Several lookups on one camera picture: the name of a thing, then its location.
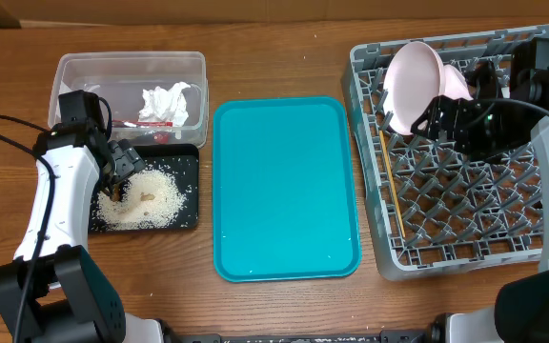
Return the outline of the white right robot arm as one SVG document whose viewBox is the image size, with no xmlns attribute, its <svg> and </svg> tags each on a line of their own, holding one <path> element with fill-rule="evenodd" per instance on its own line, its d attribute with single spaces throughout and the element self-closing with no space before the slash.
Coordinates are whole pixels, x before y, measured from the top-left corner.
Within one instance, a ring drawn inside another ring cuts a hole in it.
<svg viewBox="0 0 549 343">
<path fill-rule="evenodd" d="M 432 139 L 445 132 L 457 151 L 478 160 L 531 143 L 540 168 L 544 237 L 537 274 L 505 285 L 491 308 L 441 316 L 425 339 L 549 342 L 549 67 L 514 70 L 509 97 L 490 72 L 478 75 L 477 96 L 464 84 L 447 94 L 443 81 L 438 71 L 402 79 L 392 93 L 398 132 Z"/>
</svg>

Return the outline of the large white plate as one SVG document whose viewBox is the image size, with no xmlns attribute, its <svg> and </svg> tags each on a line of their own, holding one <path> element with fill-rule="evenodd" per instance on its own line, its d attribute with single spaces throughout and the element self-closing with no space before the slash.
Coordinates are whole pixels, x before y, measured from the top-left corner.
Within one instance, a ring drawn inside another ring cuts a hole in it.
<svg viewBox="0 0 549 343">
<path fill-rule="evenodd" d="M 393 131 L 412 134 L 415 121 L 435 97 L 443 94 L 443 73 L 439 55 L 423 42 L 410 42 L 397 52 L 383 82 L 383 111 L 393 115 L 389 122 Z"/>
</svg>

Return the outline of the white tissue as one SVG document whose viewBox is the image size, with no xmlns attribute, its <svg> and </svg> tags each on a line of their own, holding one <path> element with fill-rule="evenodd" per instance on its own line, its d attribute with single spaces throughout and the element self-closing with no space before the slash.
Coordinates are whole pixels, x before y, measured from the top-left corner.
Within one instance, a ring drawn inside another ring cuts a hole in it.
<svg viewBox="0 0 549 343">
<path fill-rule="evenodd" d="M 174 127 L 182 127 L 189 118 L 183 91 L 190 87 L 188 83 L 177 82 L 167 90 L 159 86 L 152 90 L 143 90 L 144 107 L 139 111 L 139 120 L 171 123 Z"/>
</svg>

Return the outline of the brown food scrap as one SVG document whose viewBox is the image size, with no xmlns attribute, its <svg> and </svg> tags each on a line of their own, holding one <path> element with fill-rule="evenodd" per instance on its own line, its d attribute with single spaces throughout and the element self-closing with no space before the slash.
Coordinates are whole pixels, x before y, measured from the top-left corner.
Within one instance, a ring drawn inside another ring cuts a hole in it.
<svg viewBox="0 0 549 343">
<path fill-rule="evenodd" d="M 120 201 L 120 198 L 121 198 L 121 195 L 120 195 L 120 187 L 118 185 L 115 185 L 112 189 L 112 194 L 111 194 L 111 201 L 113 202 L 119 202 Z"/>
</svg>

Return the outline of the red snack wrapper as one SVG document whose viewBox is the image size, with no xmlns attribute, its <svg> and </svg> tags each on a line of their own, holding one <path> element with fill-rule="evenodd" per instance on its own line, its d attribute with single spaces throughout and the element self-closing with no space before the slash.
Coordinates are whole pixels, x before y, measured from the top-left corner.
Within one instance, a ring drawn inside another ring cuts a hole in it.
<svg viewBox="0 0 549 343">
<path fill-rule="evenodd" d="M 173 134 L 172 122 L 114 120 L 112 124 L 113 140 L 127 139 L 139 146 L 168 144 Z"/>
</svg>

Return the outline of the pink bowl with rice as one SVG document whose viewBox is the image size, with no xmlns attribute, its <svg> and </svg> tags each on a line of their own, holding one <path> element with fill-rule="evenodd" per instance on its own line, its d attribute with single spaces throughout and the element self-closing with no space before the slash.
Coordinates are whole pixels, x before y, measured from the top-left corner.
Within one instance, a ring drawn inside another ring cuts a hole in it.
<svg viewBox="0 0 549 343">
<path fill-rule="evenodd" d="M 443 95 L 453 100 L 472 100 L 473 97 L 463 74 L 451 65 L 445 65 L 443 69 L 445 81 Z"/>
</svg>

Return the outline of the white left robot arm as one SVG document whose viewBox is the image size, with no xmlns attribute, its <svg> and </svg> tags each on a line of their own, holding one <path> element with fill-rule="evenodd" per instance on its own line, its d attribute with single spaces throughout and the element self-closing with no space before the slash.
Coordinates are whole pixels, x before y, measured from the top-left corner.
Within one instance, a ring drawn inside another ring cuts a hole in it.
<svg viewBox="0 0 549 343">
<path fill-rule="evenodd" d="M 16 342 L 160 342 L 161 325 L 126 313 L 87 251 L 91 200 L 144 169 L 126 140 L 46 131 L 33 149 L 38 185 L 30 223 L 0 266 L 0 315 Z"/>
</svg>

